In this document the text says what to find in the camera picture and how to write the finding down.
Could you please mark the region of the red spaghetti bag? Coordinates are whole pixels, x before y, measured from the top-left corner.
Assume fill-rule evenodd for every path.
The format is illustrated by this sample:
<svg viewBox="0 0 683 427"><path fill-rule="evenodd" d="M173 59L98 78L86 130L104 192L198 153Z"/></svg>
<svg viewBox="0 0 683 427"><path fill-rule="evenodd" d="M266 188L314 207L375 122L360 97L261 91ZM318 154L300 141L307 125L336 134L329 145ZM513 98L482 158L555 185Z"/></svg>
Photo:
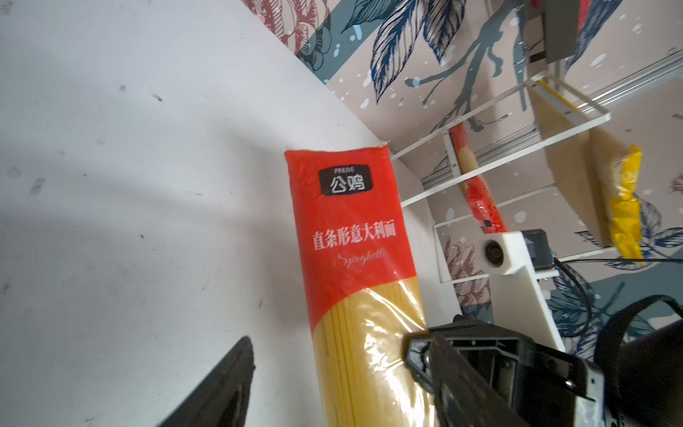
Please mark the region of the red spaghetti bag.
<svg viewBox="0 0 683 427"><path fill-rule="evenodd" d="M436 425L403 361L427 323L389 149L285 158L325 424Z"/></svg>
<svg viewBox="0 0 683 427"><path fill-rule="evenodd" d="M463 124L458 124L448 131L461 174L478 169L478 161L469 146ZM500 214L490 189L482 175L477 175L460 184L462 194L470 207L473 217L480 224L485 234L507 232L507 227Z"/></svg>

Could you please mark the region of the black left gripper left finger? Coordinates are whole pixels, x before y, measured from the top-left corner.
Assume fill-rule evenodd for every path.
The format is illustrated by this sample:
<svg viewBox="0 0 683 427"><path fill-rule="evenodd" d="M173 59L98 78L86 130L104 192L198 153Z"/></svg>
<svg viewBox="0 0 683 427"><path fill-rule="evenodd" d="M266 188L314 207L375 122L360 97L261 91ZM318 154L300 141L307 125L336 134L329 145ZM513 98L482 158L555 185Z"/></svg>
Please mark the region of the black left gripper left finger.
<svg viewBox="0 0 683 427"><path fill-rule="evenodd" d="M254 370L254 347L244 336L160 425L244 426Z"/></svg>

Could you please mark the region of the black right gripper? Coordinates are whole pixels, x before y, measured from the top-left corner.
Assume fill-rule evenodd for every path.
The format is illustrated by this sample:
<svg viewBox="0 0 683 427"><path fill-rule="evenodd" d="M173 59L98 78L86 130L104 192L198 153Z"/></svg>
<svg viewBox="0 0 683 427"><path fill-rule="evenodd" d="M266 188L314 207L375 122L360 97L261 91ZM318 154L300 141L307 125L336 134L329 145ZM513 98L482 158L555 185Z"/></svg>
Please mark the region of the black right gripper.
<svg viewBox="0 0 683 427"><path fill-rule="evenodd" d="M450 324L404 338L404 363L433 401L434 334L442 334L527 426L605 425L604 376L596 365L461 315Z"/></svg>

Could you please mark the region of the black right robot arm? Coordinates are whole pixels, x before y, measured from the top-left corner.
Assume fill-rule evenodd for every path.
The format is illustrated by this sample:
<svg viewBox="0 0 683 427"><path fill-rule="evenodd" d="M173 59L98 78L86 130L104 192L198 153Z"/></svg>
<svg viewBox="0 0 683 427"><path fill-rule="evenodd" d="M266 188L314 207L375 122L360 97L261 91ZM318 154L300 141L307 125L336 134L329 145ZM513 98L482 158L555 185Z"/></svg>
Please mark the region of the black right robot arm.
<svg viewBox="0 0 683 427"><path fill-rule="evenodd" d="M599 333L592 360L462 316L406 336L403 360L442 426L679 426L681 323L624 342L654 304L682 311L667 295L627 306Z"/></svg>

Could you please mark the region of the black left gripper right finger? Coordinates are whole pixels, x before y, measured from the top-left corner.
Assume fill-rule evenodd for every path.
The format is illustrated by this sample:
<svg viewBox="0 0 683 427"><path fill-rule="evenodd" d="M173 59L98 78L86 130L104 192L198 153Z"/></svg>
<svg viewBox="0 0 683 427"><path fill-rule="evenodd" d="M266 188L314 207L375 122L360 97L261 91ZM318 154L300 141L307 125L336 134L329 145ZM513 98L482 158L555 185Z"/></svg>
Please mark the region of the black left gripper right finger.
<svg viewBox="0 0 683 427"><path fill-rule="evenodd" d="M527 426L442 334L430 343L434 401L441 426Z"/></svg>

